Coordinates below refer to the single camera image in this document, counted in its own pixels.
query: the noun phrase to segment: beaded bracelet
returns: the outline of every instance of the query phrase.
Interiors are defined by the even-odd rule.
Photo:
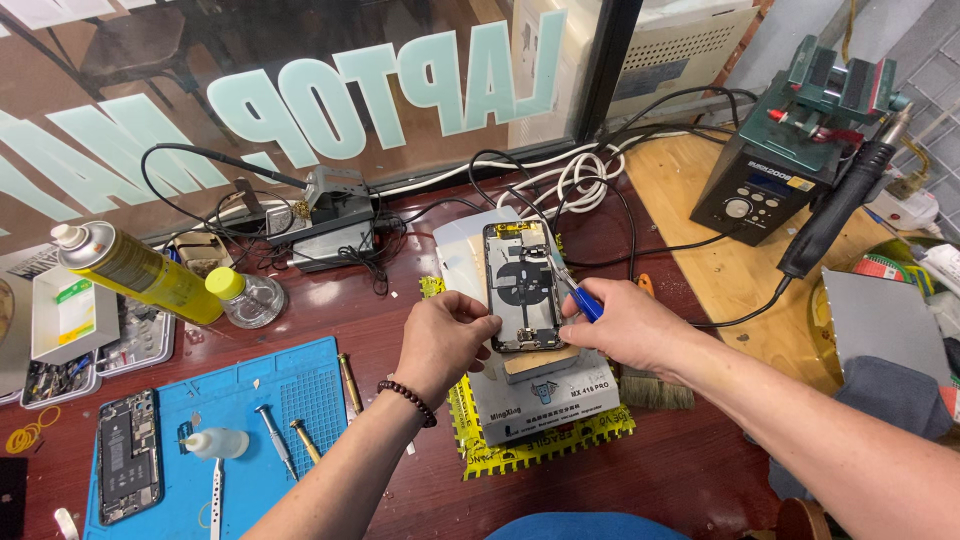
[[[414,394],[410,391],[409,388],[400,384],[399,382],[394,382],[392,380],[382,380],[376,384],[376,393],[379,394],[383,390],[393,390],[397,394],[403,396],[404,398],[410,400],[410,403],[423,413],[423,416],[426,417],[426,422],[423,423],[425,428],[433,428],[437,425],[437,417],[433,415],[433,411],[430,410],[430,407],[427,406],[417,394]]]

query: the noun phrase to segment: hand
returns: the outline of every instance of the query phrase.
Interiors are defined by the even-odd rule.
[[[604,313],[593,324],[581,314],[573,325],[560,328],[560,338],[567,343],[598,349],[620,363],[676,382],[672,374],[691,357],[687,346],[710,339],[632,282],[586,278],[580,286],[603,305]],[[564,317],[578,310],[567,296]]]
[[[403,350],[394,380],[410,388],[436,410],[446,391],[464,372],[483,371],[490,358],[483,342],[500,330],[503,320],[476,300],[448,290],[416,306],[403,327]]]

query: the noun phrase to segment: display screen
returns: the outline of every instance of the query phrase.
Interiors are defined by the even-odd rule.
[[[776,180],[770,180],[769,178],[757,173],[750,175],[750,178],[747,179],[747,184],[759,187],[760,189],[765,189],[771,193],[776,193],[782,197],[789,197],[790,193],[793,193],[793,187],[790,187],[787,184],[781,184]]]

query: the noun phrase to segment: black phone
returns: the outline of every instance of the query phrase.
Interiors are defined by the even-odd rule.
[[[97,490],[100,525],[142,512],[163,499],[156,390],[149,388],[100,408]]]
[[[503,319],[491,338],[498,353],[553,351],[564,345],[547,231],[539,220],[484,228],[487,305],[491,314]]]

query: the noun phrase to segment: yellow spray can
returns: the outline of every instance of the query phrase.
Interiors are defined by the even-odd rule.
[[[224,312],[204,280],[106,221],[57,225],[60,265],[184,321],[207,325]]]

